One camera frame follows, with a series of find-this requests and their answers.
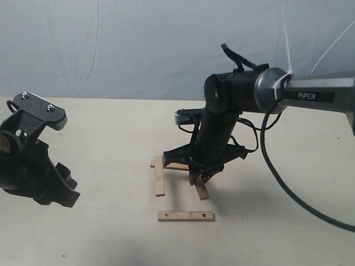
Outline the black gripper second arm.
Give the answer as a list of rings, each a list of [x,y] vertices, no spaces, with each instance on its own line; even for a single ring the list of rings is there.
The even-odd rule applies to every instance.
[[[164,165],[188,165],[190,184],[196,185],[201,178],[201,188],[206,189],[205,184],[224,170],[224,164],[247,156],[244,146],[228,143],[238,117],[238,112],[214,114],[204,110],[200,125],[194,125],[190,142],[163,152]]]

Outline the black gripper first arm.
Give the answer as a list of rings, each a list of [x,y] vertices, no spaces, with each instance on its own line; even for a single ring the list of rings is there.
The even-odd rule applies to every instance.
[[[17,130],[1,129],[1,189],[28,197],[41,205],[52,202],[72,208],[80,193],[69,168],[49,158],[49,146],[39,139],[30,139]]]

